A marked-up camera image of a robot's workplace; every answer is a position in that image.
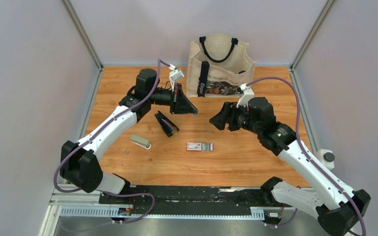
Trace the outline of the black stapler base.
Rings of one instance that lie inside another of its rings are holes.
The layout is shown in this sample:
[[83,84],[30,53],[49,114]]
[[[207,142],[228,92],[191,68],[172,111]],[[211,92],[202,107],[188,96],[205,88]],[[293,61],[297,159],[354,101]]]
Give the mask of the black stapler base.
[[157,119],[158,123],[161,125],[162,130],[167,135],[167,137],[173,136],[175,131],[180,131],[179,127],[173,123],[165,114],[163,114],[160,110],[155,113],[155,118]]

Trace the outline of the red staples box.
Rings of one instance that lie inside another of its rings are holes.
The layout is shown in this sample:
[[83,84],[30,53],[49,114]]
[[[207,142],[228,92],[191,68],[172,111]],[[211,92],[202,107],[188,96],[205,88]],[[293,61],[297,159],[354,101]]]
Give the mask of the red staples box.
[[212,143],[187,143],[187,151],[213,151]]

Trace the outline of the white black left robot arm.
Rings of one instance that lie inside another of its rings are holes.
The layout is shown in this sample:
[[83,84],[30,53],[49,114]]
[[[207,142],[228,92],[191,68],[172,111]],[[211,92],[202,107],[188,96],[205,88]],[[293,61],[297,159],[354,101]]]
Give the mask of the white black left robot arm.
[[66,141],[62,146],[61,163],[55,175],[77,186],[86,193],[93,191],[112,193],[119,204],[129,201],[129,182],[116,174],[105,173],[99,164],[108,148],[129,128],[137,124],[152,105],[168,106],[171,114],[198,113],[197,108],[185,96],[178,79],[184,77],[181,69],[170,65],[171,88],[161,88],[159,71],[150,68],[140,70],[135,85],[119,102],[113,113],[95,130],[78,141]]

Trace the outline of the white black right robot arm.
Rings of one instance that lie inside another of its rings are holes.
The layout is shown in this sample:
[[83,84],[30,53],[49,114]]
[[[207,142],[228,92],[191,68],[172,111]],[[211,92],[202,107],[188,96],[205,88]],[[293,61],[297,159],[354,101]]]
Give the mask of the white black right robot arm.
[[273,106],[264,97],[255,97],[246,106],[224,102],[209,122],[218,130],[245,129],[275,156],[292,166],[311,185],[314,193],[272,177],[262,184],[261,199],[268,206],[290,205],[317,219],[331,236],[344,236],[365,214],[370,195],[354,190],[335,177],[303,144],[295,131],[277,121]]

